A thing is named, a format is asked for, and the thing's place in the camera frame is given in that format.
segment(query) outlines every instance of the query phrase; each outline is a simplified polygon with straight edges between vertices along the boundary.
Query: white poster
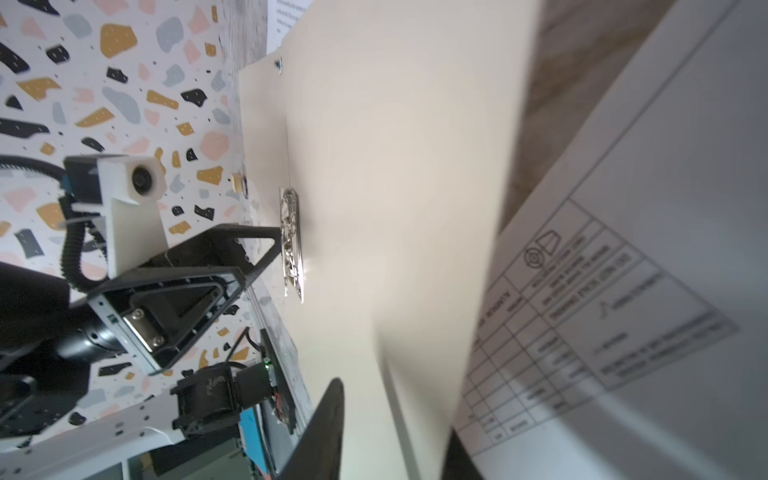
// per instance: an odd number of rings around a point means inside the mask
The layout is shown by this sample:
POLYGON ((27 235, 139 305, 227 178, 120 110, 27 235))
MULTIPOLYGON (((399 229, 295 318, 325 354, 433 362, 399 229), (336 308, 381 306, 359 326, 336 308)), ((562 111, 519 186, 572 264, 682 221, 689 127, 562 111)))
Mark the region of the white poster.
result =
POLYGON ((765 478, 768 4, 678 2, 498 239, 487 480, 765 478))
POLYGON ((266 13, 266 54, 283 43, 283 37, 299 21, 312 0, 269 0, 266 13))

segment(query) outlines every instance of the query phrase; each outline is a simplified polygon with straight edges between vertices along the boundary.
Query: blue component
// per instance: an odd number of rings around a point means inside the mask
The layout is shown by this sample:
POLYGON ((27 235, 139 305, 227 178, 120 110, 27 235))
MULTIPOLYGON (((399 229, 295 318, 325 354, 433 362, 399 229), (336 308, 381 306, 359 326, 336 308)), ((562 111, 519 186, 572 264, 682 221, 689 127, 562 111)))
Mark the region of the blue component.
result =
POLYGON ((257 425, 257 415, 254 411, 256 407, 243 410, 240 413, 240 436, 243 437, 243 450, 248 458, 256 464, 262 473, 268 473, 266 469, 266 458, 264 450, 261 448, 261 431, 257 425))
POLYGON ((59 186, 63 191, 72 195, 72 184, 69 183, 69 176, 64 175, 64 178, 61 179, 61 183, 59 184, 59 186))

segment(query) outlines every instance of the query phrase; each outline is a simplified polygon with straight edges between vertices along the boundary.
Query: black plastic part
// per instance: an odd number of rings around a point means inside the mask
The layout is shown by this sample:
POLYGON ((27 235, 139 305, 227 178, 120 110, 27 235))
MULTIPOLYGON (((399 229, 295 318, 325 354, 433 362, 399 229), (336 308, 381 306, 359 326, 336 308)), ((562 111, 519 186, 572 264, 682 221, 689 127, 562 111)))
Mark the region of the black plastic part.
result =
POLYGON ((235 266, 138 267, 88 294, 88 302, 115 311, 105 322, 141 308, 145 321, 164 338, 152 352, 159 371, 172 368, 199 335, 243 292, 245 278, 235 266))
POLYGON ((337 480, 344 431, 344 385, 333 379, 277 480, 337 480))
POLYGON ((0 374, 0 438, 37 435, 88 392, 88 363, 51 362, 35 351, 0 374))
POLYGON ((266 329, 261 329, 259 334, 261 335, 261 343, 264 348, 262 355, 265 360, 269 359, 271 361, 271 365, 274 368, 275 390, 280 394, 281 416, 287 419, 286 427, 288 427, 288 432, 293 435, 293 430, 296 428, 296 403, 293 401, 293 395, 290 393, 290 387, 283 373, 283 366, 280 364, 280 358, 275 352, 272 340, 266 334, 266 329))
POLYGON ((266 363, 259 362, 237 372, 235 384, 241 409, 249 409, 273 394, 270 372, 266 363))
POLYGON ((64 169, 67 171, 75 201, 84 204, 101 204, 97 161, 102 157, 101 155, 78 155, 64 159, 64 169))
POLYGON ((149 266, 236 266, 250 285, 280 255, 279 227, 249 227, 247 225, 221 224, 176 245, 166 253, 150 258, 141 267, 149 266), (274 245, 252 265, 245 256, 239 238, 269 238, 274 245))
POLYGON ((483 480, 455 430, 451 431, 441 478, 442 480, 483 480))
POLYGON ((152 190, 152 174, 144 167, 136 167, 131 175, 131 181, 139 195, 146 195, 152 190))
POLYGON ((236 425, 240 421, 240 405, 230 367, 218 364, 198 370, 189 378, 179 380, 170 390, 177 396, 179 418, 174 429, 188 439, 236 425))
POLYGON ((75 329, 95 315, 69 308, 69 286, 56 276, 0 263, 2 313, 0 354, 30 343, 40 343, 75 329))

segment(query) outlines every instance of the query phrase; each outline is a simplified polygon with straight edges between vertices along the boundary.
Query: terrazzo wall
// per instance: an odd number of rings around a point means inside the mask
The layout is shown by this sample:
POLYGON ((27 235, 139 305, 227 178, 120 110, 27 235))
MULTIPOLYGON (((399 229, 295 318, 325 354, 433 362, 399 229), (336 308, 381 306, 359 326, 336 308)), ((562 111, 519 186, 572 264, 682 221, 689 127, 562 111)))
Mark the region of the terrazzo wall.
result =
MULTIPOLYGON (((159 207, 171 246, 217 223, 240 222, 248 206, 233 188, 242 166, 229 154, 230 81, 221 70, 217 20, 214 0, 0 2, 0 153, 57 165, 97 151, 156 157, 168 184, 159 207)), ((59 274, 59 195, 47 177, 0 170, 0 261, 59 274)), ((93 241, 82 265, 91 278, 106 274, 93 241)), ((223 360, 253 315, 241 298, 161 376, 146 376, 128 356, 94 364, 91 391, 75 413, 35 441, 223 360)), ((233 359, 244 361, 252 350, 240 345, 233 359)))

